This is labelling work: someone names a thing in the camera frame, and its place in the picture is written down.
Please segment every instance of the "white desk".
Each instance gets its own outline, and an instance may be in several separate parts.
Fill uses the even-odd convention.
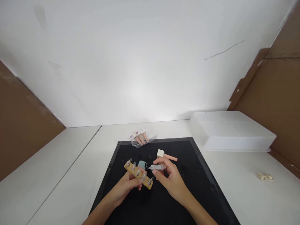
[[[0,224],[25,225],[100,126],[67,128],[0,182]]]
[[[117,142],[146,126],[158,133],[157,138],[192,136],[189,120],[102,126],[29,224],[81,224]],[[199,149],[242,225],[299,224],[300,182],[268,153]],[[274,181],[260,181],[259,171],[271,174]]]

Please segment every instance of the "brown cardboard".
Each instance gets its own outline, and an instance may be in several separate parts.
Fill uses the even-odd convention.
[[[0,61],[0,181],[65,127]]]
[[[230,98],[230,105],[228,107],[228,111],[234,110],[234,107],[237,105],[238,101],[240,100],[241,96],[247,89],[249,83],[251,82],[252,78],[260,68],[260,65],[262,63],[262,60],[266,57],[267,53],[269,51],[269,48],[262,48],[259,50],[256,58],[254,59],[252,66],[248,70],[246,76],[238,82],[234,92],[232,93],[232,96]]]
[[[277,135],[271,148],[300,168],[300,58],[268,59],[234,110]]]
[[[274,41],[268,58],[300,57],[300,1]]]

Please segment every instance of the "clear plastic storage box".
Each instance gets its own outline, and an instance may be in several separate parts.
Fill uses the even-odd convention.
[[[132,146],[140,148],[154,141],[157,138],[157,133],[155,133],[148,127],[145,127],[133,131],[129,138],[131,140]]]

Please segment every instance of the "small white cube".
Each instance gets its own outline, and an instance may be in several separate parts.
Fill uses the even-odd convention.
[[[163,157],[165,155],[165,151],[164,150],[158,150],[158,152],[157,152],[157,158],[159,158],[159,157]]]

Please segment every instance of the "clear plastic tray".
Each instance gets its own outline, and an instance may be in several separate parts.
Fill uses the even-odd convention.
[[[150,142],[152,142],[152,141],[154,141],[156,138],[157,138],[157,134],[155,133],[155,132],[153,132],[152,130],[150,130],[150,129],[147,129],[147,128],[145,128],[145,130],[146,130],[146,136],[147,136],[147,138],[148,138],[148,140],[149,140],[149,143]],[[144,143],[145,143],[145,145],[147,144],[147,141],[146,141],[146,139],[145,139],[145,137],[144,137],[144,135],[142,135],[141,134],[141,138],[144,140]],[[132,144],[132,146],[134,146],[134,147],[136,147],[136,148],[140,148],[140,147],[143,147],[144,145],[141,145],[141,144],[139,144],[136,140],[131,140],[131,144]]]

